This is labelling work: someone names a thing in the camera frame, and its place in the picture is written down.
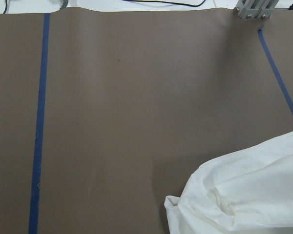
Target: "crumpled white fabric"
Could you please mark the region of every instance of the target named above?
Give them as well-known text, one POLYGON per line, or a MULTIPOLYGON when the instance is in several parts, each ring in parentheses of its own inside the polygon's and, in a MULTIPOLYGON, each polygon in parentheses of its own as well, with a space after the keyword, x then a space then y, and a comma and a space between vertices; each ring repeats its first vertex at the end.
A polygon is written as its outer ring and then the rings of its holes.
POLYGON ((293 132, 202 164, 165 208, 170 234, 293 234, 293 132))

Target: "cloth fold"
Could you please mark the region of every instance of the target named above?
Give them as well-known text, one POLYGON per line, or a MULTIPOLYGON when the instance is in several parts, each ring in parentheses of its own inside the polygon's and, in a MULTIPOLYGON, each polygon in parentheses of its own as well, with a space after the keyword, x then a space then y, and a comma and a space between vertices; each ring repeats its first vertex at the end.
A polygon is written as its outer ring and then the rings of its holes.
POLYGON ((293 233, 293 132, 202 164, 165 207, 171 234, 293 233))

